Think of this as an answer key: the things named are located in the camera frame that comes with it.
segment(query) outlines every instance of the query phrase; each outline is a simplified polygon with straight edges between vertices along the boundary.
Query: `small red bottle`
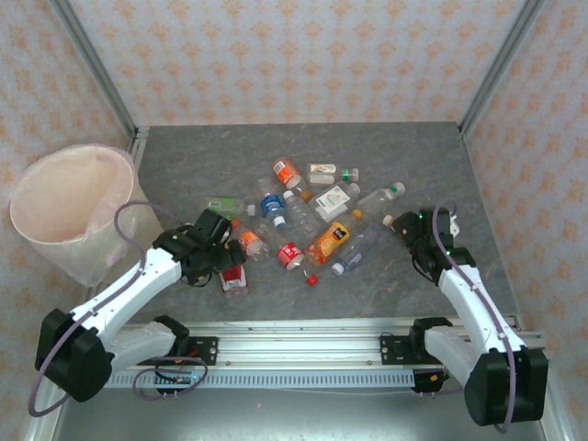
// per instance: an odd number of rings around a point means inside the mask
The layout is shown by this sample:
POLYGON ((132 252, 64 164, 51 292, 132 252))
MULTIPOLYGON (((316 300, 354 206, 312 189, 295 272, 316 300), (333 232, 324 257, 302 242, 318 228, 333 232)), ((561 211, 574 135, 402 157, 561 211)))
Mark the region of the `small red bottle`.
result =
POLYGON ((227 299, 241 297, 249 292, 247 276, 243 265, 237 265, 220 273, 222 295, 227 299))

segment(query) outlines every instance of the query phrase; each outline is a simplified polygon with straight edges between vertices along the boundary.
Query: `metal plate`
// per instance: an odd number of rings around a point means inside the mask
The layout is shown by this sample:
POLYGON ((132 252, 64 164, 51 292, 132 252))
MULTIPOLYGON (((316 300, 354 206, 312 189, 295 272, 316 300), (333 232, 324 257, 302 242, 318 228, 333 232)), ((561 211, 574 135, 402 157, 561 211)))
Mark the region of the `metal plate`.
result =
MULTIPOLYGON (((112 376, 107 389, 130 389, 138 370, 125 370, 112 376)), ((197 381, 201 370, 189 374, 172 375, 189 381, 185 384, 168 383, 152 372, 142 375, 139 387, 183 389, 197 381)), ((210 370, 200 389, 351 389, 351 388, 411 388, 414 374, 411 369, 357 370, 210 370)))

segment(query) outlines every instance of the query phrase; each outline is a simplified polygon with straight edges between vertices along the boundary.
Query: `plastic bottle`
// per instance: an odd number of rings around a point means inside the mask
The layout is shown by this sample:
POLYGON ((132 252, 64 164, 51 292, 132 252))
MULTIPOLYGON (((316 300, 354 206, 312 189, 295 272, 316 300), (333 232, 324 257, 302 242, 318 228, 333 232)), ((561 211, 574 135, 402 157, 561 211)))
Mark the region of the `plastic bottle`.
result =
POLYGON ((269 246, 255 232, 245 228, 238 219, 232 221, 232 234, 243 247, 245 254, 256 262, 261 262, 269 257, 269 246))
POLYGON ((334 251, 354 233, 361 216, 361 211, 354 209, 351 214, 344 214, 339 221, 333 222, 329 229, 306 249, 311 263, 315 266, 324 265, 334 251))
POLYGON ((361 198, 357 202, 357 209, 360 209, 364 215, 365 220, 377 220, 381 222, 384 217, 384 210, 392 201, 404 194, 404 185, 401 182, 397 182, 390 188, 379 188, 378 190, 370 193, 364 198, 361 198))
POLYGON ((284 216, 286 209, 281 197, 277 195, 276 186, 269 177, 262 177, 255 181, 255 193, 261 201, 264 218, 272 221, 278 228, 286 226, 284 216))
POLYGON ((319 278, 314 274, 314 266, 306 257, 304 257, 300 263, 294 267, 294 270, 302 274, 304 280, 306 280, 306 284, 309 287, 313 287, 319 281, 319 278))
POLYGON ((312 213, 311 207, 290 190, 284 193, 284 200, 288 207, 289 219, 294 224, 294 227, 302 232, 308 241, 316 238, 321 232, 321 224, 312 213))
POLYGON ((204 211, 205 209, 211 209, 229 221, 245 213, 248 216, 254 216, 256 212, 255 205, 248 205, 241 198, 217 198, 210 196, 199 198, 198 210, 204 211))
POLYGON ((288 271, 300 265, 304 259, 304 253, 295 243, 288 241, 278 229, 265 220, 259 220, 255 230, 269 244, 272 253, 276 253, 278 262, 288 271))
POLYGON ((337 216, 353 208, 359 199, 359 185, 338 182, 309 202, 319 219, 330 223, 337 216))
POLYGON ((222 294, 228 299, 241 297, 249 292, 247 275, 243 265, 237 265, 220 273, 222 294))
POLYGON ((288 190, 300 196, 304 202, 312 199, 312 192, 308 189, 306 181, 294 164, 288 158, 279 158, 274 162, 274 173, 288 190))
POLYGON ((341 253, 337 256, 336 262, 331 266, 331 269, 337 276, 341 276, 345 272, 348 273, 356 269, 359 262, 361 262, 361 259, 364 258, 366 252, 376 243, 376 240, 381 237, 381 231, 379 228, 376 224, 367 223, 358 234, 355 234, 345 245, 343 245, 341 253))
POLYGON ((359 180, 359 169, 342 167, 333 163, 306 164, 306 179, 309 184, 331 186, 338 181, 356 182, 359 180))

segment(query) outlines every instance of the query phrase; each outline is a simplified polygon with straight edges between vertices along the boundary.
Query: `orange bottle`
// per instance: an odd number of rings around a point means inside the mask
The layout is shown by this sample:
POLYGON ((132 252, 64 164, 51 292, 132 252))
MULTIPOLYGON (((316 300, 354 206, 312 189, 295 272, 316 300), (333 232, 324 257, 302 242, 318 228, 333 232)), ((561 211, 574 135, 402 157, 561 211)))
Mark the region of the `orange bottle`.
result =
POLYGON ((294 164, 288 158, 279 158, 274 162, 274 173, 288 190, 300 196, 304 202, 312 199, 312 192, 308 189, 306 181, 294 164))
POLYGON ((315 266, 322 266, 334 251, 344 244, 353 234, 361 220, 361 211, 354 209, 351 214, 344 214, 333 222, 314 243, 306 249, 309 260, 315 266))

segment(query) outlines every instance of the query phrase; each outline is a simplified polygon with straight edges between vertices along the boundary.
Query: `floor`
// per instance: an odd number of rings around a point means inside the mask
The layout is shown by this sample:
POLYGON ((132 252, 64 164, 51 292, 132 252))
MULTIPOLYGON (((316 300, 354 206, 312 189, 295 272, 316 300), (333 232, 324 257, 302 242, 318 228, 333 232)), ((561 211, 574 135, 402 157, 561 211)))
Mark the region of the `floor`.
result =
MULTIPOLYGON (((252 183, 272 175, 271 164, 288 156, 299 168, 333 161, 360 170, 361 195, 396 181, 406 186, 396 210, 459 205, 461 233, 486 288, 504 314, 517 313, 466 149, 455 123, 284 124, 154 127, 142 157, 140 182, 147 198, 184 220, 198 216, 195 197, 250 198, 252 183)), ((160 218, 165 228, 174 226, 160 218)), ((412 268, 406 248, 382 228, 382 240, 358 269, 337 277, 330 266, 314 288, 272 259, 245 264, 248 296, 226 300, 214 277, 205 288, 176 283, 134 318, 163 313, 180 322, 306 320, 455 315, 439 290, 412 268)))
POLYGON ((478 427, 463 393, 422 399, 390 390, 196 390, 177 401, 140 401, 130 390, 69 400, 55 441, 541 441, 539 422, 506 435, 478 427))

